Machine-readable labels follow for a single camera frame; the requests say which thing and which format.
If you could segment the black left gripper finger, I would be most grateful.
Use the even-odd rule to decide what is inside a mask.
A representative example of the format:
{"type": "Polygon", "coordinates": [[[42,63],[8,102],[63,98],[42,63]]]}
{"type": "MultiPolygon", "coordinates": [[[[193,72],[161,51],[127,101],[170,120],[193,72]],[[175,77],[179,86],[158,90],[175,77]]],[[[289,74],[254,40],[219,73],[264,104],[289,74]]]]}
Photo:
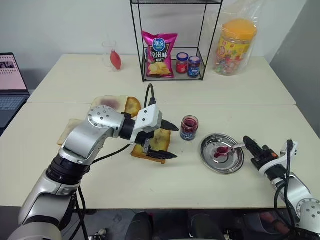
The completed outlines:
{"type": "Polygon", "coordinates": [[[164,150],[159,150],[159,151],[149,150],[146,156],[156,160],[169,160],[169,159],[175,159],[178,157],[177,155],[164,150]]]}
{"type": "Polygon", "coordinates": [[[161,121],[160,128],[167,131],[175,131],[175,132],[178,132],[180,130],[176,125],[164,119],[161,121]]]}

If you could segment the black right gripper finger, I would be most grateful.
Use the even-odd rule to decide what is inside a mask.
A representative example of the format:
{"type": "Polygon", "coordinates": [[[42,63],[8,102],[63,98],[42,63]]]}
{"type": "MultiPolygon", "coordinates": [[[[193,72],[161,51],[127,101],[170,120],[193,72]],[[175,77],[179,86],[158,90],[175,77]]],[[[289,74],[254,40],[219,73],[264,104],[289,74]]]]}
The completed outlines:
{"type": "Polygon", "coordinates": [[[261,154],[262,153],[262,148],[250,137],[244,136],[243,143],[244,143],[246,149],[251,154],[261,154]]]}
{"type": "Polygon", "coordinates": [[[253,155],[253,157],[257,160],[261,160],[262,149],[258,145],[250,145],[247,147],[247,150],[253,155]]]}

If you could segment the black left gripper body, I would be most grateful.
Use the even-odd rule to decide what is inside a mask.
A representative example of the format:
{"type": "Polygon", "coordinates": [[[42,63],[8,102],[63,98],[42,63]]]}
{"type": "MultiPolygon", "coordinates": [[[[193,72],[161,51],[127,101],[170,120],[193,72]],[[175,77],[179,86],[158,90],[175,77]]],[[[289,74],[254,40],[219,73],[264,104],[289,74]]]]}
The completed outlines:
{"type": "Polygon", "coordinates": [[[148,154],[150,152],[151,147],[151,139],[153,139],[155,136],[155,131],[151,132],[145,132],[141,131],[138,133],[135,143],[137,145],[142,146],[142,152],[145,154],[148,154]]]}

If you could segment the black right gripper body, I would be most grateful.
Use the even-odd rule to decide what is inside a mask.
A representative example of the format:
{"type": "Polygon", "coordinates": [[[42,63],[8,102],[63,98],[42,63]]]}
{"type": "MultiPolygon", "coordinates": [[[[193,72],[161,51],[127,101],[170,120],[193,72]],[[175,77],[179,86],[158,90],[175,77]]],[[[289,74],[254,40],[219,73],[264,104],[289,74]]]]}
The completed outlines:
{"type": "Polygon", "coordinates": [[[269,162],[278,159],[279,156],[267,145],[262,147],[262,155],[260,160],[256,160],[254,157],[251,159],[251,162],[255,166],[255,168],[259,171],[264,165],[269,162]]]}

